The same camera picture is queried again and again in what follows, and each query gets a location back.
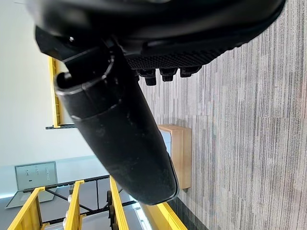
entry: gray striped carpet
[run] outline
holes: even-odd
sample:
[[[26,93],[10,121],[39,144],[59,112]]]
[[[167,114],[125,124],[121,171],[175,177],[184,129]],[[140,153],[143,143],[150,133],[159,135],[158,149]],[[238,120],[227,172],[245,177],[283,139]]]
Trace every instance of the gray striped carpet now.
[[[192,187],[210,230],[307,230],[307,2],[191,78],[147,87],[159,124],[192,128]]]

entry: black plastic cylinder cover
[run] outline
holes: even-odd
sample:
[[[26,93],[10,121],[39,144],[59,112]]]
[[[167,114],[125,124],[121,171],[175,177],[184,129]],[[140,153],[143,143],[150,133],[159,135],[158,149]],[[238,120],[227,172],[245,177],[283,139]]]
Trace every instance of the black plastic cylinder cover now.
[[[176,197],[178,182],[162,135],[125,60],[74,85],[60,73],[55,89],[75,125],[122,188],[149,205]]]

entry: yellow metal frame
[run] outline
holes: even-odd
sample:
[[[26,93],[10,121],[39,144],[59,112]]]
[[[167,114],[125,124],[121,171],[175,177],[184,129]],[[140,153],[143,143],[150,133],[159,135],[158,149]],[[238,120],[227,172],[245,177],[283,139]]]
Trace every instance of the yellow metal frame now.
[[[42,223],[38,193],[45,187],[36,188],[20,209],[8,230],[44,230],[47,224]]]
[[[61,127],[61,104],[59,102],[59,98],[54,92],[54,78],[58,73],[58,63],[57,60],[49,57],[49,73],[50,73],[50,89],[51,89],[51,100],[52,100],[52,119],[53,119],[53,127],[60,128]]]
[[[116,186],[116,182],[112,176],[110,176],[110,187],[111,187],[111,192],[112,192],[112,204],[115,210],[115,218],[116,218],[116,223],[118,225],[118,229],[119,230],[129,230],[126,216],[124,213],[124,209],[121,204],[118,189]]]
[[[84,180],[75,182],[71,197],[71,204],[69,205],[68,209],[65,230],[80,230],[82,227],[82,218],[84,215],[80,216],[79,190],[80,185],[83,183]]]
[[[141,206],[154,230],[188,230],[168,203]]]

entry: wooden cabinet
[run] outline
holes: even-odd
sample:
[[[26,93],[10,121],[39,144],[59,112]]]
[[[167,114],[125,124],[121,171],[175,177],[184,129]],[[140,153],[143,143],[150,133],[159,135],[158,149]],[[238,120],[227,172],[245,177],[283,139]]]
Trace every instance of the wooden cabinet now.
[[[171,159],[181,189],[191,187],[192,130],[174,125],[158,125],[171,135]]]

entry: electrical panel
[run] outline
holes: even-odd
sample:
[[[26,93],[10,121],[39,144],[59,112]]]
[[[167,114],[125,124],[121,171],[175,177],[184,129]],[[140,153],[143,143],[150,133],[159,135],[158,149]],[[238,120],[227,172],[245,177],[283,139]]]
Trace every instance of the electrical panel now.
[[[17,188],[19,191],[26,188],[57,184],[56,163],[45,162],[15,166]]]

